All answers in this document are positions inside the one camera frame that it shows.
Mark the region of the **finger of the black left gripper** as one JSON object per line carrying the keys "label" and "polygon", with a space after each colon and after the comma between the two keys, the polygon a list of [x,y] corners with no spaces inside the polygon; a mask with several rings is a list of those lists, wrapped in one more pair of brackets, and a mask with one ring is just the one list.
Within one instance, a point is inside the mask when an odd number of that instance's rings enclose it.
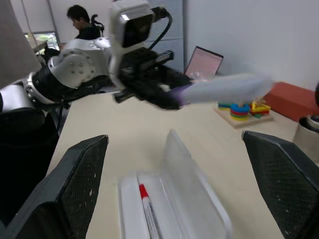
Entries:
{"label": "finger of the black left gripper", "polygon": [[160,82],[170,88],[184,87],[191,85],[191,79],[183,73],[177,72],[167,66],[159,66]]}
{"label": "finger of the black left gripper", "polygon": [[163,91],[141,93],[139,96],[142,100],[147,101],[164,110],[179,110],[180,104],[177,100]]}

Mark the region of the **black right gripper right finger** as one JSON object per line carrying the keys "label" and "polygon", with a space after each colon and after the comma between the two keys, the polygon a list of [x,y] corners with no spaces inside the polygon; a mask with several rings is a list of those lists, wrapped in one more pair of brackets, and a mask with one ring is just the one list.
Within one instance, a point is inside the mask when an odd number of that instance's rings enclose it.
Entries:
{"label": "black right gripper right finger", "polygon": [[319,167],[294,143],[242,132],[259,191],[285,239],[319,239]]}

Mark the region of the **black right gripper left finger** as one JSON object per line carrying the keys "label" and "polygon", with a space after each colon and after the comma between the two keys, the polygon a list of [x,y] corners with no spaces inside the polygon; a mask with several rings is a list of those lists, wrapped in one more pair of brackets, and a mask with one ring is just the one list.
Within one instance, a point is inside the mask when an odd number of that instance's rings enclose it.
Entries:
{"label": "black right gripper left finger", "polygon": [[0,239],[85,239],[97,203],[107,135],[70,147],[40,181]]}

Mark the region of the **white marker with purple cap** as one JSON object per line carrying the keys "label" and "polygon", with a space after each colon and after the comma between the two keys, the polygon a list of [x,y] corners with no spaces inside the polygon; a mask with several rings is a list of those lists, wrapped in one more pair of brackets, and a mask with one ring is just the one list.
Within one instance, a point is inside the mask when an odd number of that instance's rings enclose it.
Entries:
{"label": "white marker with purple cap", "polygon": [[269,75],[242,73],[195,82],[170,90],[169,94],[182,106],[212,102],[240,104],[263,98],[273,84]]}

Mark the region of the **white marker with red cap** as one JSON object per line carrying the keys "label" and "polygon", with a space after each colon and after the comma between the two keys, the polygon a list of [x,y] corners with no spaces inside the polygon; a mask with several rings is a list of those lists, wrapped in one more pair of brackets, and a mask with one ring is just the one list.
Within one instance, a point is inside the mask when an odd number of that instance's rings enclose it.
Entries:
{"label": "white marker with red cap", "polygon": [[148,225],[150,239],[163,239],[151,199],[144,184],[139,185],[139,190],[143,203],[146,222]]}

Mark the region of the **clear plastic pencil case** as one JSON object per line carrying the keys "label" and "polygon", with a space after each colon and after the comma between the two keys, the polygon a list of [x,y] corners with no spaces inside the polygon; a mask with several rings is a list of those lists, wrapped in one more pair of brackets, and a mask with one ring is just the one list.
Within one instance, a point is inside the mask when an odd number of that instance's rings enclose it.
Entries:
{"label": "clear plastic pencil case", "polygon": [[232,239],[231,220],[174,130],[156,171],[134,171],[118,181],[120,239],[150,239],[139,185],[151,199],[163,239]]}

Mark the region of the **open laptop with pink screen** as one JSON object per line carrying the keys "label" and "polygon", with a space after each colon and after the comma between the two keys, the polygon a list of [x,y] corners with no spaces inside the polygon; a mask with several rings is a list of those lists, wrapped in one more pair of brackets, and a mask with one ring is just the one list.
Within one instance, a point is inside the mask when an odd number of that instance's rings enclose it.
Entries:
{"label": "open laptop with pink screen", "polygon": [[196,46],[184,75],[194,82],[209,81],[217,74],[223,59],[223,55]]}

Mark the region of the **white cup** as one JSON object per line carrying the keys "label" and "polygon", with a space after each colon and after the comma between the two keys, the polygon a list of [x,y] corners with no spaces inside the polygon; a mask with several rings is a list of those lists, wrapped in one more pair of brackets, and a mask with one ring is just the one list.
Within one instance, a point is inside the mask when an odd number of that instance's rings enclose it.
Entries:
{"label": "white cup", "polygon": [[319,167],[319,115],[298,120],[293,143]]}

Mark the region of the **grey pegboard partition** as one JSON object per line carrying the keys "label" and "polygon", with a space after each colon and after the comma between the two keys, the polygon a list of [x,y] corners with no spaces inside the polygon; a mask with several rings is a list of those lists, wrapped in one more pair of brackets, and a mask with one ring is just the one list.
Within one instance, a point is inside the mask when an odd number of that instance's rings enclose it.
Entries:
{"label": "grey pegboard partition", "polygon": [[164,7],[172,17],[172,24],[165,36],[154,46],[153,50],[162,53],[174,52],[174,59],[166,65],[178,72],[184,71],[183,40],[183,0],[148,0],[151,7]]}

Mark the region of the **black bulky object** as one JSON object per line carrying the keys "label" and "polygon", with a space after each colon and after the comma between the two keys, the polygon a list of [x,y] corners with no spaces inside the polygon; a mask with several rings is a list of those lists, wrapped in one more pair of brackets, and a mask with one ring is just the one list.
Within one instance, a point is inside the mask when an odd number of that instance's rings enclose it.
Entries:
{"label": "black bulky object", "polygon": [[0,113],[0,222],[5,226],[45,177],[58,140],[50,114]]}

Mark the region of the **black chair headrest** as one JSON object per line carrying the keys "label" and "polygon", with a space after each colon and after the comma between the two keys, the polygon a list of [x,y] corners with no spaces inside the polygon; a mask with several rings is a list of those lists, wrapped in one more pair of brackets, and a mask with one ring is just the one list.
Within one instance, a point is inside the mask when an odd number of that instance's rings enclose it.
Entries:
{"label": "black chair headrest", "polygon": [[101,22],[98,22],[96,20],[96,18],[98,17],[97,14],[92,15],[91,17],[91,24],[95,27],[97,27],[101,32],[103,32],[105,30],[104,24],[102,24]]}

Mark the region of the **person with black hair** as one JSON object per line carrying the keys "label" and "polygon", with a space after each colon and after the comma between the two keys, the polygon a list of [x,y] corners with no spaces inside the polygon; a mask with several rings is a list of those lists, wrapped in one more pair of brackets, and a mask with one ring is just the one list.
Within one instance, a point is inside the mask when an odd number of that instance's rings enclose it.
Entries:
{"label": "person with black hair", "polygon": [[88,12],[84,7],[80,5],[71,6],[67,11],[67,17],[78,30],[76,39],[94,40],[101,36],[100,30],[91,23]]}

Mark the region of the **red box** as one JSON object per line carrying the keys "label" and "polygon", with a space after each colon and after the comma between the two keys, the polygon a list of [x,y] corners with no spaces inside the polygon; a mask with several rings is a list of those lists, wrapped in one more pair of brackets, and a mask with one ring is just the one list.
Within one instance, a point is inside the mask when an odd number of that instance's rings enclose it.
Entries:
{"label": "red box", "polygon": [[319,115],[315,92],[285,82],[275,83],[264,97],[271,109],[293,121]]}

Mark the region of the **grey panel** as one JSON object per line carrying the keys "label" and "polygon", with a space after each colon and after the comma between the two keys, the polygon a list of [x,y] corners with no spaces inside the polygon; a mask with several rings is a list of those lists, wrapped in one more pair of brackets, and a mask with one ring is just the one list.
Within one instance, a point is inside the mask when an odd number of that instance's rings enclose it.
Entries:
{"label": "grey panel", "polygon": [[10,0],[0,0],[0,89],[41,69]]}

